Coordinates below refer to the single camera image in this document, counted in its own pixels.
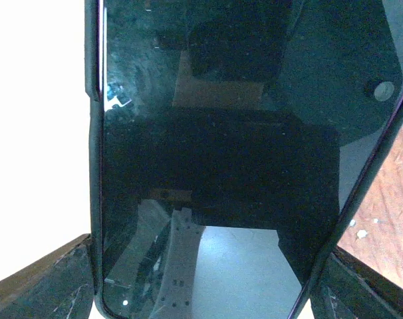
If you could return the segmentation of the pink phone black screen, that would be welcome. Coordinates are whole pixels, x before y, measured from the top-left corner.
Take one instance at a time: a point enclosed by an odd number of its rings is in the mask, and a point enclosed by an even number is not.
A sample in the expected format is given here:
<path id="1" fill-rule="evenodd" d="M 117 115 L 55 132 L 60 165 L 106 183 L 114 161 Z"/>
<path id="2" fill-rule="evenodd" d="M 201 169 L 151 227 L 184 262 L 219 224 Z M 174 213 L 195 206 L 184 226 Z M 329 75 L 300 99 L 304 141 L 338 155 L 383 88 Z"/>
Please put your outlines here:
<path id="1" fill-rule="evenodd" d="M 86 1 L 105 318 L 399 317 L 332 251 L 403 123 L 403 1 Z"/>

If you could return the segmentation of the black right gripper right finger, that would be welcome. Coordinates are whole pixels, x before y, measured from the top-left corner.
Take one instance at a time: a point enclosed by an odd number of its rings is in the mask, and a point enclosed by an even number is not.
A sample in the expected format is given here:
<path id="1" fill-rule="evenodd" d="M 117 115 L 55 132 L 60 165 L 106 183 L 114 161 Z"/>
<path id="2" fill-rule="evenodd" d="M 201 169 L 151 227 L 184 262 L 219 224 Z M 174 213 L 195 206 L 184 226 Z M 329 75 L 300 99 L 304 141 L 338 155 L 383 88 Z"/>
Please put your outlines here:
<path id="1" fill-rule="evenodd" d="M 403 318 L 403 289 L 340 247 L 310 300 L 315 318 Z"/>

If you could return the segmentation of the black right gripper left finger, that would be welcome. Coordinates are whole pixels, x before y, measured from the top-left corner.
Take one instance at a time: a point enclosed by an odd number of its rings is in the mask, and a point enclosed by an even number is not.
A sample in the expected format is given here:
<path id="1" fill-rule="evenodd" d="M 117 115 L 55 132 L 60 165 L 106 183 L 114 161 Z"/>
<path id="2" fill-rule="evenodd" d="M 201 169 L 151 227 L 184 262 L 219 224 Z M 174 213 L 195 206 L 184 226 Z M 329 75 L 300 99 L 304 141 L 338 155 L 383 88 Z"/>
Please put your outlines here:
<path id="1" fill-rule="evenodd" d="M 89 234 L 0 280 L 0 318 L 88 318 L 94 295 Z"/>

